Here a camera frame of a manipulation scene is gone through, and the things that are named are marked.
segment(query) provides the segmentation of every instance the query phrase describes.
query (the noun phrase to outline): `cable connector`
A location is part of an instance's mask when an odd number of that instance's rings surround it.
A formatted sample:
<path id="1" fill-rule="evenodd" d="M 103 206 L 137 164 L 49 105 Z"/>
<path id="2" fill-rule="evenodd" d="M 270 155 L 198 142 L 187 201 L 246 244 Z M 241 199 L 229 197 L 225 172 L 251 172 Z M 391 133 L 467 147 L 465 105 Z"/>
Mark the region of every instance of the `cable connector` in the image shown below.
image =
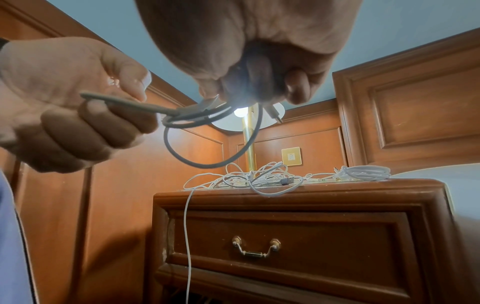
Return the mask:
<path id="1" fill-rule="evenodd" d="M 294 178 L 294 177 L 286 177 L 286 178 L 282 178 L 282 179 L 280 180 L 280 185 L 286 186 L 286 185 L 293 184 L 294 182 L 295 182 L 295 178 Z"/>

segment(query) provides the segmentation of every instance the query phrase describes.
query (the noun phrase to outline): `light bulb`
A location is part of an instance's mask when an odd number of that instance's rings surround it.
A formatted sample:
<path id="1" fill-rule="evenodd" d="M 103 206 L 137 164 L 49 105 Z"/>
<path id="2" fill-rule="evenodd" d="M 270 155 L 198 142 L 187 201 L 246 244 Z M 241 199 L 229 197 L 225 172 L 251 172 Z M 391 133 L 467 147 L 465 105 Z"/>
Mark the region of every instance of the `light bulb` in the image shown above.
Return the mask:
<path id="1" fill-rule="evenodd" d="M 242 117 L 245 117 L 249 113 L 249 109 L 248 109 L 248 107 L 247 108 L 238 108 L 233 113 L 235 114 L 235 116 L 242 118 Z"/>

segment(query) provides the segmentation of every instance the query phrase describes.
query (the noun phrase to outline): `lamp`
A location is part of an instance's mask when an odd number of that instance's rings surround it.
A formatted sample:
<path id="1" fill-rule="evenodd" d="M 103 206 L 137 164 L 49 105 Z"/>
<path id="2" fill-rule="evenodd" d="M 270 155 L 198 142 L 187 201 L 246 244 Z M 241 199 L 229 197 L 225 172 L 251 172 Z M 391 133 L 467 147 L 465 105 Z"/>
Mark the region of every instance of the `lamp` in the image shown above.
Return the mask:
<path id="1" fill-rule="evenodd" d="M 285 115 L 285 108 L 281 104 L 274 104 L 273 107 L 278 111 L 279 118 Z M 212 122 L 214 126 L 219 129 L 227 131 L 243 132 L 243 140 L 247 142 L 252 136 L 255 124 L 259 116 L 258 104 L 248 108 L 238 108 L 232 114 L 225 118 Z M 274 125 L 277 121 L 269 115 L 263 115 L 260 128 L 266 128 Z M 255 171 L 257 169 L 257 162 L 255 159 L 254 146 L 251 145 L 246 151 L 246 167 L 248 171 Z"/>

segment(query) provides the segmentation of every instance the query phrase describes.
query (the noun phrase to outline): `drawer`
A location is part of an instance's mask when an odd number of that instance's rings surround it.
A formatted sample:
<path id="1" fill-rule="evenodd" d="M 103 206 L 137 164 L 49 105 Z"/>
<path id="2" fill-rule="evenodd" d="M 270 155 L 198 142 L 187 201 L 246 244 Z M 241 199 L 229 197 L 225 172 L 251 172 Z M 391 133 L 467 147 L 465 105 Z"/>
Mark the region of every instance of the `drawer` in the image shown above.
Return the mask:
<path id="1" fill-rule="evenodd" d="M 189 211 L 192 266 L 370 303 L 423 303 L 424 283 L 401 212 Z M 272 240 L 278 251 L 267 257 Z M 183 212 L 172 210 L 166 262 L 188 265 Z"/>

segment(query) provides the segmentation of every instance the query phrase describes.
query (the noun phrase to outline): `wooden nightstand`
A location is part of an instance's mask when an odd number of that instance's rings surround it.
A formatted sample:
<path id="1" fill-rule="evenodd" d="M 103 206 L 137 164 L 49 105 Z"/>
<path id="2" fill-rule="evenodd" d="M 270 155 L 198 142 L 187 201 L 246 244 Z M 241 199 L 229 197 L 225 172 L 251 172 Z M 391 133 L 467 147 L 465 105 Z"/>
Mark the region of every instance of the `wooden nightstand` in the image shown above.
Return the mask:
<path id="1" fill-rule="evenodd" d="M 154 198 L 149 303 L 169 302 L 172 290 L 186 288 L 188 195 Z M 196 191 L 187 229 L 191 292 L 217 299 L 478 302 L 445 187 L 437 181 L 306 185 L 274 198 L 250 190 Z M 269 249 L 267 256 L 249 256 Z"/>

